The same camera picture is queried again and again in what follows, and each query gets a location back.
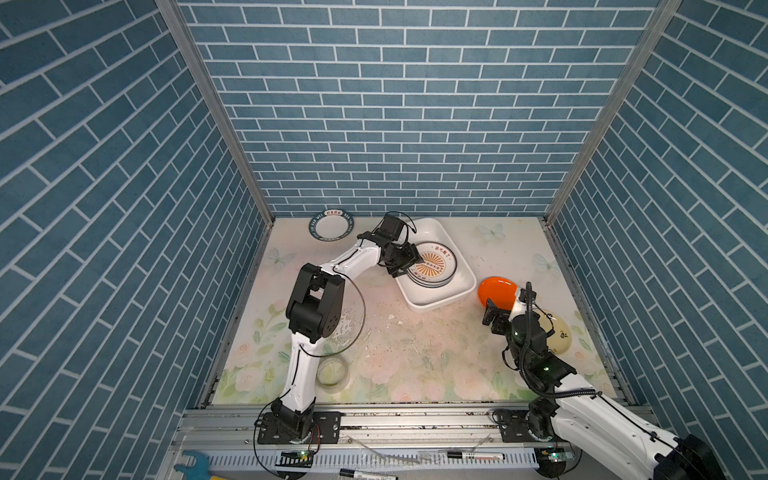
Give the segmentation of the orange sunburst plate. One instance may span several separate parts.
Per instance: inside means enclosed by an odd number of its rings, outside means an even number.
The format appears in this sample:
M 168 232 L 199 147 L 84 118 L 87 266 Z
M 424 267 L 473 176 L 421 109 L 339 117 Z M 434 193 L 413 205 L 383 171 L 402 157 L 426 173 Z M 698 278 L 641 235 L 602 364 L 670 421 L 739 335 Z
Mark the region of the orange sunburst plate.
M 458 260 L 454 252 L 446 245 L 425 241 L 416 245 L 423 262 L 408 270 L 408 277 L 416 284 L 426 288 L 439 288 L 447 285 L 455 276 Z

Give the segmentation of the black marker pen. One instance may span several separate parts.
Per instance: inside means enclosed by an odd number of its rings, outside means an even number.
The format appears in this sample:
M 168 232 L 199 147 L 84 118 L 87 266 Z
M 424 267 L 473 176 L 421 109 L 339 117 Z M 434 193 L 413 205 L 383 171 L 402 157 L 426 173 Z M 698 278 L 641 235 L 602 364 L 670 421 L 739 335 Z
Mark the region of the black marker pen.
M 398 480 L 396 475 L 365 472 L 361 470 L 340 469 L 339 476 L 354 480 Z

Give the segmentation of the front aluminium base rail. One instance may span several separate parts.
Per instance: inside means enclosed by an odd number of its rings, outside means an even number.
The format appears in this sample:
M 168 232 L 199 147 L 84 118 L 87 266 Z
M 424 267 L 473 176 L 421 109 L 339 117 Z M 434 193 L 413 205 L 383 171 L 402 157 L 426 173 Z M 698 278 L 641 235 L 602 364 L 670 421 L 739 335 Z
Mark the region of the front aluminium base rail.
M 194 450 L 208 457 L 212 479 L 349 479 L 340 469 L 398 479 L 620 478 L 565 440 L 537 439 L 527 419 L 515 403 L 326 405 L 311 439 L 289 441 L 256 407 L 190 410 L 158 475 L 183 479 L 173 466 Z

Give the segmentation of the blue wrench tool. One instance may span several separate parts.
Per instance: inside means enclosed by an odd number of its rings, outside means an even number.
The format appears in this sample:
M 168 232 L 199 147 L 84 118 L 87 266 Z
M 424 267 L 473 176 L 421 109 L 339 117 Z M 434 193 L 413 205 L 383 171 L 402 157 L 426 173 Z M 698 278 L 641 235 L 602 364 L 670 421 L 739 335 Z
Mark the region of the blue wrench tool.
M 182 475 L 186 480 L 211 480 L 213 475 L 209 472 L 209 459 L 202 452 L 183 450 L 182 459 L 173 466 L 173 470 Z

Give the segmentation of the small green rim plate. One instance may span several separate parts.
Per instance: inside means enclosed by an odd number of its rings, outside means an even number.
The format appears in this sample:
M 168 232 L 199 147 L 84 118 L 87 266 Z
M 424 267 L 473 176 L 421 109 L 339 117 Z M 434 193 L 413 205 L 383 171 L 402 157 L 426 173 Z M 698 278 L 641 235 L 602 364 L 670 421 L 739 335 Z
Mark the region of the small green rim plate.
M 309 222 L 310 235 L 322 242 L 335 242 L 348 236 L 354 228 L 354 218 L 345 210 L 328 209 L 317 213 Z

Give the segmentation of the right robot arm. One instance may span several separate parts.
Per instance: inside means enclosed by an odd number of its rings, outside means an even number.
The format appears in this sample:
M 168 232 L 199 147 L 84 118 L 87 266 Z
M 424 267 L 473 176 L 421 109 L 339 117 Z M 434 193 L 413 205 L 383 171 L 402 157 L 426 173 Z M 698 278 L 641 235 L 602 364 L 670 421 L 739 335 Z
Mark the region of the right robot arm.
M 511 355 L 514 369 L 536 395 L 527 422 L 537 439 L 565 440 L 622 479 L 725 477 L 706 442 L 644 420 L 557 357 L 531 300 L 517 300 L 506 310 L 488 299 L 482 323 L 505 338 L 503 353 Z

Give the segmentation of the aluminium frame rail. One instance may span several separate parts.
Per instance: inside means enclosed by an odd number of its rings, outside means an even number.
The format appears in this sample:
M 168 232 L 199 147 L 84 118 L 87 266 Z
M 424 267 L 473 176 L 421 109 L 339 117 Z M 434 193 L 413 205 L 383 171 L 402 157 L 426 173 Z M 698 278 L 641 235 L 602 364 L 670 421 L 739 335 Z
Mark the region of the aluminium frame rail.
M 237 137 L 225 106 L 205 65 L 204 59 L 194 41 L 191 30 L 177 1 L 157 0 L 159 12 L 175 41 L 195 85 L 207 105 L 212 119 L 230 152 L 243 181 L 245 182 L 257 210 L 267 228 L 274 224 L 274 214 L 261 191 L 248 157 Z
M 604 139 L 611 123 L 627 99 L 643 67 L 670 24 L 674 14 L 678 11 L 681 3 L 681 0 L 662 0 L 658 2 L 637 45 L 633 48 L 621 74 L 612 87 L 604 107 L 597 115 L 592 129 L 586 135 L 581 149 L 574 157 L 574 161 L 563 179 L 563 183 L 543 216 L 542 225 L 545 229 L 554 228 L 555 222 L 563 211 L 568 198 L 590 164 L 598 146 Z

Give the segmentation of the aluminium frame rail right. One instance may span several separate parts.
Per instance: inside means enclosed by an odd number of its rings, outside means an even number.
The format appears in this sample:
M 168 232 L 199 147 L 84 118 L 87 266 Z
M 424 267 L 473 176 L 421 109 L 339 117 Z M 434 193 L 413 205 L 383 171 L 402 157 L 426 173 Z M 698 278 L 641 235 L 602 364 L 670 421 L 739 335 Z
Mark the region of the aluminium frame rail right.
M 643 67 L 670 24 L 674 14 L 678 11 L 681 3 L 681 0 L 662 0 L 658 2 L 637 45 L 633 48 L 621 74 L 612 87 L 604 107 L 597 115 L 592 129 L 586 135 L 581 149 L 574 157 L 574 161 L 563 179 L 563 183 L 543 216 L 542 225 L 545 229 L 554 228 L 555 222 L 563 211 L 568 198 L 590 164 L 598 146 L 604 139 L 611 123 L 627 99 Z

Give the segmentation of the white plastic bin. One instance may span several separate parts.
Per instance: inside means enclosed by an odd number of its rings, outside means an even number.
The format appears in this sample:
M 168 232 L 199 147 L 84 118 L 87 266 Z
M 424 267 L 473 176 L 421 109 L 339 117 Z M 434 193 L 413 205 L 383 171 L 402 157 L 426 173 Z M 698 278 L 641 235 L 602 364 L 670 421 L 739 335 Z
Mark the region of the white plastic bin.
M 477 278 L 443 225 L 434 218 L 415 221 L 408 241 L 422 258 L 396 278 L 408 307 L 426 313 L 457 302 L 477 287 Z

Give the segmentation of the yellow floral plate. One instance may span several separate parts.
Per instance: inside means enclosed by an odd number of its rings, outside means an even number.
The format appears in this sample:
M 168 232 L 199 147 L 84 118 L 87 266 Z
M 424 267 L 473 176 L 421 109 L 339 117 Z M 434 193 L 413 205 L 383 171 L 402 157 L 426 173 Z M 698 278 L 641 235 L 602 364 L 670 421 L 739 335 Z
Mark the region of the yellow floral plate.
M 567 323 L 552 312 L 540 313 L 539 324 L 547 334 L 548 348 L 556 355 L 565 354 L 572 346 L 573 334 Z

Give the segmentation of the clear tape roll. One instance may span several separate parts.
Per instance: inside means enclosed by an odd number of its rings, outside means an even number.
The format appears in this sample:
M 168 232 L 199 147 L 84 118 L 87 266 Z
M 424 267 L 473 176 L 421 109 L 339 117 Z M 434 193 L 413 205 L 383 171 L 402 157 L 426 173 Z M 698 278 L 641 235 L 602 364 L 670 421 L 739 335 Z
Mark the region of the clear tape roll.
M 338 393 L 348 384 L 349 364 L 342 356 L 332 356 L 320 361 L 316 372 L 316 385 L 329 393 Z

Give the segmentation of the aluminium frame rail left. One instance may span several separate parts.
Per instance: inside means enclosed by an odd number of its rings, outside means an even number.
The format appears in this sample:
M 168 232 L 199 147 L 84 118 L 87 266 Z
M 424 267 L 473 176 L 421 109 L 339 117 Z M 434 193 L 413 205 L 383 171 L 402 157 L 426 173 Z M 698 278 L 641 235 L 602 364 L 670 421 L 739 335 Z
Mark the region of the aluminium frame rail left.
M 195 85 L 207 105 L 212 119 L 230 152 L 243 181 L 245 182 L 257 210 L 267 228 L 274 224 L 274 214 L 261 191 L 248 157 L 237 137 L 225 106 L 205 65 L 204 59 L 194 41 L 191 30 L 177 1 L 157 0 L 159 12 L 175 41 Z

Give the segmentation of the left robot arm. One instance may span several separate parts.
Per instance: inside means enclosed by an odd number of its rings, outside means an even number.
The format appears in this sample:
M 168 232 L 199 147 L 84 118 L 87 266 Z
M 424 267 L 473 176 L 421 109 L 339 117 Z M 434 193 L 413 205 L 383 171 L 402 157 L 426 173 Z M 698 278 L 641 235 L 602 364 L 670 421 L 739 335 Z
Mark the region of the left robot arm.
M 268 404 L 280 435 L 300 441 L 313 429 L 316 374 L 324 344 L 341 320 L 345 287 L 370 268 L 382 267 L 397 278 L 422 261 L 415 244 L 365 232 L 336 258 L 301 267 L 286 308 L 291 333 L 287 377 L 281 393 Z

